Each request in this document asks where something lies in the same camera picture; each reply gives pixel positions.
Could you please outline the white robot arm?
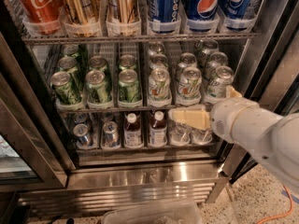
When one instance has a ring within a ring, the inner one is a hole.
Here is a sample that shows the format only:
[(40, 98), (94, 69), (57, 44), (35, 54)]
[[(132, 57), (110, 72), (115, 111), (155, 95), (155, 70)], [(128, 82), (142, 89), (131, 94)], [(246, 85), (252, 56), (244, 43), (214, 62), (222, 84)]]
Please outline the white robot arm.
[(169, 118), (198, 130), (210, 129), (236, 144), (294, 192), (299, 191), (299, 114), (280, 116), (242, 96), (201, 105), (174, 107)]

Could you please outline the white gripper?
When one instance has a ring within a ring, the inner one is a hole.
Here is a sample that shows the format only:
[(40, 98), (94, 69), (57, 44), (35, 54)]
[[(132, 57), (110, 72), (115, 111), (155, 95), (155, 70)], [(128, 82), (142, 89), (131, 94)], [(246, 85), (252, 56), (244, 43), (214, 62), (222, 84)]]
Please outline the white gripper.
[(212, 128), (214, 134), (228, 143), (257, 143), (282, 117), (241, 96), (233, 86), (228, 85), (227, 99), (216, 103), (210, 116), (204, 105), (192, 105), (170, 109), (168, 117), (194, 129)]

